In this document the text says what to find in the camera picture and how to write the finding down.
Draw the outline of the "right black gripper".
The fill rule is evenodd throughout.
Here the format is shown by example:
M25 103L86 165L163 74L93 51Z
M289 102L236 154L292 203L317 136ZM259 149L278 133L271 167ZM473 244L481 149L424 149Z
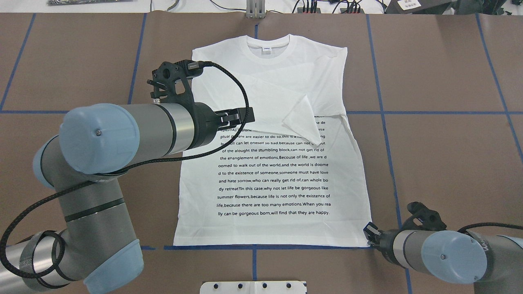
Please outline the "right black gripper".
M397 260L394 255L394 239L398 235L397 229L379 230L373 222L368 222L363 228L364 236L369 239L369 245L382 253L386 260Z

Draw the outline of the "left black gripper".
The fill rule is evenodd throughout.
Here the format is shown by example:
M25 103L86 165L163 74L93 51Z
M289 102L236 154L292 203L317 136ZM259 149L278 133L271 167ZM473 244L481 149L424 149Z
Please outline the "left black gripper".
M214 112L208 105L196 102L190 113L194 121L194 139L189 149L208 145L215 137L219 126L236 126L255 121L252 107L240 107Z

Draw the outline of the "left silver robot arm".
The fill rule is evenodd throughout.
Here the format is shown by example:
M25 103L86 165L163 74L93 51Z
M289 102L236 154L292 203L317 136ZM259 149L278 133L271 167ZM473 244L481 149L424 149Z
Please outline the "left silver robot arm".
M37 294L83 281L91 294L125 286L144 268L118 178L140 163L210 143L219 130L254 121L252 108L213 111L204 103L96 104L69 111L39 149L35 176L56 193L22 212L1 238L2 294ZM10 247L33 209L59 199L67 224Z

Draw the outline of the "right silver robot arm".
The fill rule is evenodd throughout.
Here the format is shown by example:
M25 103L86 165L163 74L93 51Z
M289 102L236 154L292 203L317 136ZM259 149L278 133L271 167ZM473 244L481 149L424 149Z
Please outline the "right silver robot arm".
M368 244L385 259L447 283L472 284L476 294L523 292L522 239L467 231L364 227Z

